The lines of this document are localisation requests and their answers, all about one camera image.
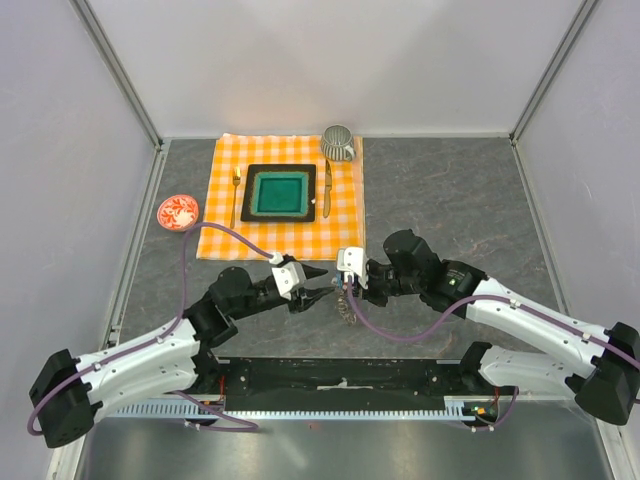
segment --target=white wall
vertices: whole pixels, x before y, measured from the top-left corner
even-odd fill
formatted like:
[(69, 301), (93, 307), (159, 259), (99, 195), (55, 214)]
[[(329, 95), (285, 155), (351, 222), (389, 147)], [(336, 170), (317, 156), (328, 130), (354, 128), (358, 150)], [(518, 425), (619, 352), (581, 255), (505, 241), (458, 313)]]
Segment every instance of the white wall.
[(637, 0), (600, 2), (521, 146), (572, 313), (640, 329), (638, 25)]
[(31, 480), (29, 388), (98, 348), (153, 147), (67, 0), (5, 0), (0, 59), (0, 477)]
[(509, 132), (580, 0), (91, 0), (164, 136)]

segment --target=gray stone surface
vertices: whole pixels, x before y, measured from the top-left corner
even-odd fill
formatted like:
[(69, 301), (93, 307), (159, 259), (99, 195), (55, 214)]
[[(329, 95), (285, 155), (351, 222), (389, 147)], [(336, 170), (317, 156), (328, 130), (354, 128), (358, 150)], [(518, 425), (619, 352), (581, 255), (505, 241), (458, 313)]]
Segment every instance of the gray stone surface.
[[(459, 259), (485, 270), (515, 291), (555, 306), (524, 190), (506, 139), (365, 140), (367, 253), (385, 261), (382, 243), (396, 230), (412, 228), (441, 258)], [(176, 193), (204, 205), (215, 141), (173, 141), (154, 207)], [(179, 300), (181, 234), (151, 218), (131, 290), (122, 341), (172, 318)], [(196, 260), (194, 236), (188, 250), (189, 302), (213, 282), (228, 262)], [(268, 275), (264, 262), (235, 262), (255, 279)], [(333, 272), (330, 262), (315, 263)], [(330, 275), (310, 286), (326, 284)], [(391, 299), (379, 309), (364, 304), (373, 322), (396, 333), (416, 334), (437, 319), (417, 298)], [(320, 357), (460, 358), (475, 340), (527, 349), (502, 332), (454, 319), (419, 344), (396, 344), (364, 326), (348, 326), (337, 296), (303, 314), (285, 307), (238, 322), (240, 334), (222, 355)]]

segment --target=metal cup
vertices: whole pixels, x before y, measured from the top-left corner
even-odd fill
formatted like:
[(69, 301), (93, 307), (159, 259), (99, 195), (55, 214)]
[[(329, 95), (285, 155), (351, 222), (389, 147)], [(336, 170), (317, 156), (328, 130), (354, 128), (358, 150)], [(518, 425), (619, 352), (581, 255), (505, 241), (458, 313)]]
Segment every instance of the metal cup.
[(342, 125), (333, 125), (324, 131), (320, 149), (327, 160), (334, 162), (351, 162), (356, 158), (353, 135)]

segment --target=checkered tablecloth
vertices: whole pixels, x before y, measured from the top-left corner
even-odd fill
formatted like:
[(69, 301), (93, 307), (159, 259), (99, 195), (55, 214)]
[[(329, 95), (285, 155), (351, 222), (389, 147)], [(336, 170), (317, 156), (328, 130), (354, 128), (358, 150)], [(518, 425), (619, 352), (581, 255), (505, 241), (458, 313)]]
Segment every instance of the checkered tablecloth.
[[(331, 213), (323, 218), (325, 159), (319, 136), (246, 137), (225, 134), (216, 143), (209, 179), (204, 221), (229, 226), (233, 205), (233, 168), (240, 167), (242, 181), (236, 197), (235, 231), (266, 251), (278, 251), (299, 260), (335, 260), (338, 249), (364, 247), (364, 187), (362, 138), (356, 138), (353, 162), (331, 162), (333, 188)], [(240, 221), (248, 166), (275, 163), (316, 165), (316, 220), (313, 223), (245, 223)], [(231, 236), (204, 228), (198, 258), (247, 260), (262, 258)]]

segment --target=small red bowl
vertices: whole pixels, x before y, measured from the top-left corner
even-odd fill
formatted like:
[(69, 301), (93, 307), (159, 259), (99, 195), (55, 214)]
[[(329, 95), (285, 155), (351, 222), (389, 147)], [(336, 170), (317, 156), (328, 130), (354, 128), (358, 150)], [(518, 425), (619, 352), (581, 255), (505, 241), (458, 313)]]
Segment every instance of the small red bowl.
[(158, 208), (158, 223), (172, 232), (184, 232), (198, 221), (198, 202), (190, 195), (174, 195)]

